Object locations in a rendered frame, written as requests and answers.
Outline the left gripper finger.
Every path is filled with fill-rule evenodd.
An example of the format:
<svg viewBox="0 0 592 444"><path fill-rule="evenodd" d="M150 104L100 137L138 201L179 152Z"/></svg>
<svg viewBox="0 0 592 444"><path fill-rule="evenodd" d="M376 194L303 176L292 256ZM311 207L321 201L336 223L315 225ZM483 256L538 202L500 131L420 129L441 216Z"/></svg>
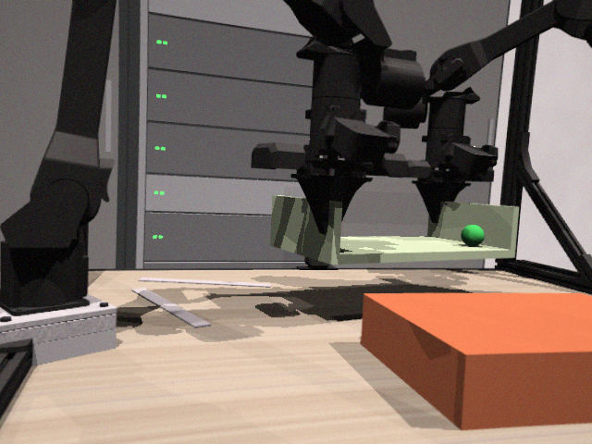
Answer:
<svg viewBox="0 0 592 444"><path fill-rule="evenodd" d="M449 182L447 187L442 192L441 201L454 202L458 193L465 187L470 186L471 184L472 183Z"/></svg>
<svg viewBox="0 0 592 444"><path fill-rule="evenodd" d="M443 181L412 180L412 184L415 184L419 190L431 221L437 223L440 215L442 192L449 183Z"/></svg>

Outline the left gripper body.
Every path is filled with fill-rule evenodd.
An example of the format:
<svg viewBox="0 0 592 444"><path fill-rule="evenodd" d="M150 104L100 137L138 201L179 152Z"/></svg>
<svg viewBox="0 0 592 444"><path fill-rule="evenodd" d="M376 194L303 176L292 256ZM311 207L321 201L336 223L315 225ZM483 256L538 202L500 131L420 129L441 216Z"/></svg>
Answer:
<svg viewBox="0 0 592 444"><path fill-rule="evenodd" d="M449 135L455 135L456 142L463 142L464 137L469 137L463 136L463 129L428 129L427 136L422 136L422 142L426 142L425 160L407 160L408 176L393 178L419 178L417 179L419 181L461 183L465 183L465 181L493 182L494 170L492 167L488 168L486 175L482 175L480 173L469 174L460 172L461 170L451 163L448 163L447 165L438 164L440 151L444 145L444 142L448 140ZM450 171L446 171L445 167ZM438 168L438 170L435 170L435 168Z"/></svg>

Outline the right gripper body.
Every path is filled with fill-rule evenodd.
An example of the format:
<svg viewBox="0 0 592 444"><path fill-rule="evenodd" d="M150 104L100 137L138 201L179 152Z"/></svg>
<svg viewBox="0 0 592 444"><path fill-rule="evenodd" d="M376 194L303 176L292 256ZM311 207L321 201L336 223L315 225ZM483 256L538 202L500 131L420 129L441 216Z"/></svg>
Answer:
<svg viewBox="0 0 592 444"><path fill-rule="evenodd" d="M354 118L355 110L363 110L360 109L361 102L355 99L341 97L313 99L311 109L305 110L305 119L311 119L309 144L302 146L281 142L259 143L253 148L251 168L297 169L297 174L314 175L328 175L329 169L333 168L335 169L334 176L337 177L366 178L366 175L407 177L408 161L404 154L384 154L382 163L385 172L374 172L383 171L382 163L374 165L372 162L354 163L348 160L338 160L338 156L342 158L341 154L333 148L318 150L319 131L329 108L333 105L341 107L340 115L342 117ZM320 155L327 155L327 158L320 158Z"/></svg>

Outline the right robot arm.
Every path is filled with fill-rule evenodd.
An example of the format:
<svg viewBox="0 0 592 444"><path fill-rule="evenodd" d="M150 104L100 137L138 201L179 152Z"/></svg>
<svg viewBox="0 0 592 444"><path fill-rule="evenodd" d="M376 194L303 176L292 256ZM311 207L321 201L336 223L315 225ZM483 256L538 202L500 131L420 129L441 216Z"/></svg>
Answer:
<svg viewBox="0 0 592 444"><path fill-rule="evenodd" d="M389 49L392 41L374 0L283 1L313 35L296 53L314 60L312 100L363 99L367 105L407 110L418 104L426 85L423 68L415 51ZM13 316L90 305L84 298L89 257L83 254L84 241L73 237L98 214L101 199L109 202L107 183L115 160L100 159L98 132L116 3L72 0L55 130L31 200L0 225L5 238L0 307ZM364 39L354 43L359 34ZM348 161L375 165L385 153L397 152L400 125L383 120L369 125L363 110L355 110L354 118L340 112L339 106L329 108L318 150L331 147Z"/></svg>

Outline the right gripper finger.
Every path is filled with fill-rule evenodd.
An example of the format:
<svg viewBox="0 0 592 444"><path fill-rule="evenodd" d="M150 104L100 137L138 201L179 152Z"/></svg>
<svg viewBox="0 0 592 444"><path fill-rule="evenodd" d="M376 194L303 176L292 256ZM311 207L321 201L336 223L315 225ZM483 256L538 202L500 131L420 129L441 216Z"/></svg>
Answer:
<svg viewBox="0 0 592 444"><path fill-rule="evenodd" d="M314 174L290 174L297 179L310 205L319 233L327 234L329 192L336 176Z"/></svg>
<svg viewBox="0 0 592 444"><path fill-rule="evenodd" d="M346 214L352 197L366 182L373 178L362 177L337 177L335 178L329 192L329 201L342 202L342 218Z"/></svg>

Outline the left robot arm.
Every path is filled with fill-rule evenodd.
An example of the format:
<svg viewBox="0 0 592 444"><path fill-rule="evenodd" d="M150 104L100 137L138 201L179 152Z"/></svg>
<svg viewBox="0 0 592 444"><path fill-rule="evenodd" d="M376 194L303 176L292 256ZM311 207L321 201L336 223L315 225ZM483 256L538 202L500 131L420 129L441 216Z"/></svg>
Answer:
<svg viewBox="0 0 592 444"><path fill-rule="evenodd" d="M464 92L447 91L458 87L506 51L552 27L585 40L592 48L592 0L552 0L486 38L447 50L432 65L418 104L409 110L384 107L383 120L395 122L401 125L401 129L418 129L420 122L426 122L430 103L428 129L463 130L466 104L474 104L480 97L471 87ZM445 92L442 97L431 97L440 90ZM456 142L455 138L455 135L449 135L444 142L439 165L451 163L465 173L486 175L488 167L497 164L499 148L486 144L478 148L470 145L470 137L464 137L463 142Z"/></svg>

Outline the grey flat bar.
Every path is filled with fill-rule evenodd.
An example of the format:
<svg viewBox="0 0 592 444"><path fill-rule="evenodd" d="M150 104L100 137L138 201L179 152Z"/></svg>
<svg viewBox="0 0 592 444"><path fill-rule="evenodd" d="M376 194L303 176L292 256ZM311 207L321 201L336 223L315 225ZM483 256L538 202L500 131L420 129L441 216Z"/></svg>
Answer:
<svg viewBox="0 0 592 444"><path fill-rule="evenodd" d="M173 302L166 300L165 298L155 294L154 292L146 289L131 289L135 293L139 294L146 300L154 303L155 305L161 307L162 309L166 310L167 312L171 313L175 317L179 318L180 320L186 322L187 324L191 325L192 327L209 327L211 326L210 323L204 321L202 318L192 314L185 309L177 306Z"/></svg>

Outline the green ball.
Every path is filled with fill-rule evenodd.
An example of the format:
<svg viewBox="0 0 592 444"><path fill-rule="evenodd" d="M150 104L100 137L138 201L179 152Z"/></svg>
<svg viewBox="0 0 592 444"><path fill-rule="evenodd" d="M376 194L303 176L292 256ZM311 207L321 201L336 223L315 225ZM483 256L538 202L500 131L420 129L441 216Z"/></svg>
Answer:
<svg viewBox="0 0 592 444"><path fill-rule="evenodd" d="M485 238L483 229L477 225L469 225L462 230L462 241L468 246L477 246Z"/></svg>

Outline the orange rectangular block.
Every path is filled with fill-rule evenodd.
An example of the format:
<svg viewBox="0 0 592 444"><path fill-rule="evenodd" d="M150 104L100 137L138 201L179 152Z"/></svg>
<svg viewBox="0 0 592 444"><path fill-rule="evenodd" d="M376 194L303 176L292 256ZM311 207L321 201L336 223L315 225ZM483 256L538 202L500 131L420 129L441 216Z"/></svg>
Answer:
<svg viewBox="0 0 592 444"><path fill-rule="evenodd" d="M361 345L462 431L592 423L592 296L364 294Z"/></svg>

